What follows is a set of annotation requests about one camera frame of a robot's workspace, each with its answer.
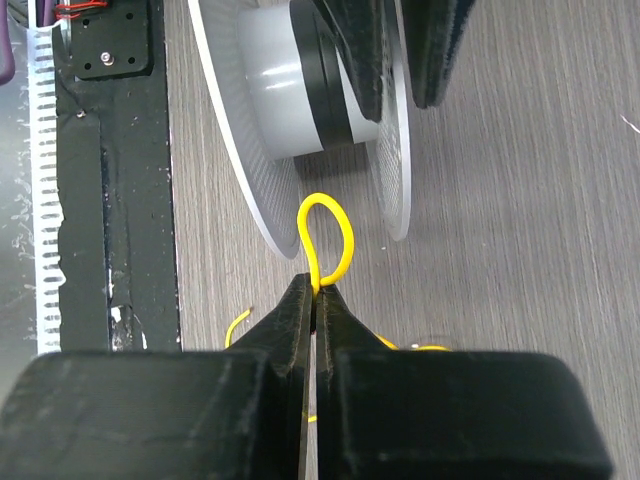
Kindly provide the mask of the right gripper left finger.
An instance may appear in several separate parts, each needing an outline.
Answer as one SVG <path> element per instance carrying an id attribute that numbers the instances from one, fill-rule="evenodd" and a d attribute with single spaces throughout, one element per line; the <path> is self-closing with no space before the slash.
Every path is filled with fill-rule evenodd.
<path id="1" fill-rule="evenodd" d="M 210 352 L 59 352 L 1 410 L 5 479 L 300 479 L 312 288 Z"/>

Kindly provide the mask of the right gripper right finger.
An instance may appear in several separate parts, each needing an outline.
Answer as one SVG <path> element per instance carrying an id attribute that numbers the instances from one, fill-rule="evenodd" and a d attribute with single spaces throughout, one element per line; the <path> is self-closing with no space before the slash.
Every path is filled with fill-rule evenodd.
<path id="1" fill-rule="evenodd" d="M 384 345 L 338 289 L 316 300 L 323 479 L 608 479 L 568 366 L 541 353 Z"/>

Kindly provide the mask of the translucent white spool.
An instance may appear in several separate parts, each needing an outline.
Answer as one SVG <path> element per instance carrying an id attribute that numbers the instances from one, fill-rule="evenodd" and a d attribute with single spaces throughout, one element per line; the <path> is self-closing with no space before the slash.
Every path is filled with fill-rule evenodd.
<path id="1" fill-rule="evenodd" d="M 407 79 L 397 7 L 380 3 L 381 117 L 364 117 L 337 43 L 309 1 L 193 1 L 198 52 L 236 178 L 269 247 L 297 254 L 298 156 L 362 144 L 395 240 L 411 212 Z"/>

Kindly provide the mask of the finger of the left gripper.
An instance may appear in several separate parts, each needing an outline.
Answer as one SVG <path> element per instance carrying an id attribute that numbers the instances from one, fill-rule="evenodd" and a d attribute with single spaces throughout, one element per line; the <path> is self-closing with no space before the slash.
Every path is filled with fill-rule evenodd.
<path id="1" fill-rule="evenodd" d="M 412 95 L 420 109 L 444 99 L 474 0 L 401 2 Z"/>
<path id="2" fill-rule="evenodd" d="M 376 0 L 314 1 L 330 30 L 362 115 L 381 121 L 382 2 Z"/>

